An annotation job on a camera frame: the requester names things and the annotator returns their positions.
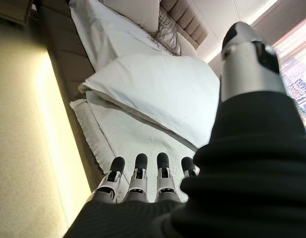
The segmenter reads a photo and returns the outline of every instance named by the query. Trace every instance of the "bed frame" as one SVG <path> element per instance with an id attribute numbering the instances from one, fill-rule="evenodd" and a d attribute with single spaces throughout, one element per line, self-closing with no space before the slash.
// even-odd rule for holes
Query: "bed frame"
<path id="1" fill-rule="evenodd" d="M 77 87 L 95 71 L 71 19 L 68 2 L 69 0 L 38 0 L 36 5 L 42 32 L 46 35 L 48 53 L 92 191 L 98 186 L 104 174 L 86 142 L 69 102 L 85 96 L 80 94 Z M 178 32 L 196 49 L 207 33 L 186 0 L 162 0 L 160 6 L 176 22 Z"/>

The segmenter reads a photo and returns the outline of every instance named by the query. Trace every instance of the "window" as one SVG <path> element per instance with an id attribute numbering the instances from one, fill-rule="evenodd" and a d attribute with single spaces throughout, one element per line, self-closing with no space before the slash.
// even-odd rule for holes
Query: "window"
<path id="1" fill-rule="evenodd" d="M 274 44 L 288 94 L 306 128 L 306 19 Z"/>

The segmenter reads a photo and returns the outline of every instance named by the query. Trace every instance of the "white pillow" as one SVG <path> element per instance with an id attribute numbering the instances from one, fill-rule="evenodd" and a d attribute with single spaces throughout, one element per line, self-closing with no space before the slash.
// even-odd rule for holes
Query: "white pillow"
<path id="1" fill-rule="evenodd" d="M 175 132 L 196 147 L 209 142 L 219 80 L 202 60 L 128 55 L 93 74 L 80 89 L 92 89 L 105 100 Z"/>
<path id="2" fill-rule="evenodd" d="M 182 36 L 179 32 L 177 32 L 177 35 L 178 35 L 178 44 L 182 51 L 182 56 L 191 56 L 191 57 L 199 58 L 192 44 L 189 43 L 189 41 L 184 36 Z"/>
<path id="3" fill-rule="evenodd" d="M 102 2 L 147 32 L 157 31 L 159 0 L 102 0 Z"/>

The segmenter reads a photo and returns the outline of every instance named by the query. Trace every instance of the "white blanket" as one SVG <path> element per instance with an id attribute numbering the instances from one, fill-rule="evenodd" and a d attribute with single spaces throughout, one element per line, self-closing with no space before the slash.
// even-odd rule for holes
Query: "white blanket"
<path id="1" fill-rule="evenodd" d="M 185 202 L 187 196 L 179 188 L 184 177 L 181 159 L 185 156 L 192 157 L 195 148 L 174 133 L 129 115 L 92 91 L 86 92 L 86 95 L 88 103 L 80 99 L 72 102 L 71 107 L 100 167 L 104 173 L 108 173 L 116 156 L 122 156 L 126 162 L 118 200 L 121 201 L 127 192 L 136 156 L 145 153 L 148 156 L 148 198 L 150 202 L 154 202 L 156 157 L 160 152 L 165 152 L 169 156 L 177 192 Z"/>
<path id="2" fill-rule="evenodd" d="M 98 0 L 71 0 L 71 16 L 88 58 L 97 72 L 128 54 L 170 55 L 149 34 Z"/>

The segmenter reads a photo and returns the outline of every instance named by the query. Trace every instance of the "bed headboard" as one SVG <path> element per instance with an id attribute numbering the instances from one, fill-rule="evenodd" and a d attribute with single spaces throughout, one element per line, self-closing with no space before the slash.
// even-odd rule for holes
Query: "bed headboard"
<path id="1" fill-rule="evenodd" d="M 177 31 L 197 49 L 206 38 L 207 32 L 187 0 L 161 0 L 160 7 L 176 22 Z"/>

